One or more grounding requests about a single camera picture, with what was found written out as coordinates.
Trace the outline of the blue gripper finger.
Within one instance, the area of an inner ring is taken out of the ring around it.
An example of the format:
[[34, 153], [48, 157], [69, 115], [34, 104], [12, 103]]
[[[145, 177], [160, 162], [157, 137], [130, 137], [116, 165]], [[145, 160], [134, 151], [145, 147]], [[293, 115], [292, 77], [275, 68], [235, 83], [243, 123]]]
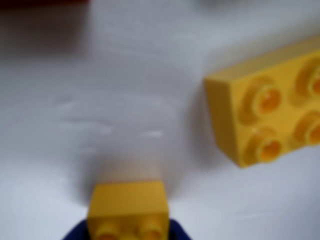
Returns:
[[169, 240], [191, 240], [183, 227], [174, 219], [169, 220]]
[[73, 227], [62, 240], [89, 240], [87, 221], [80, 221]]

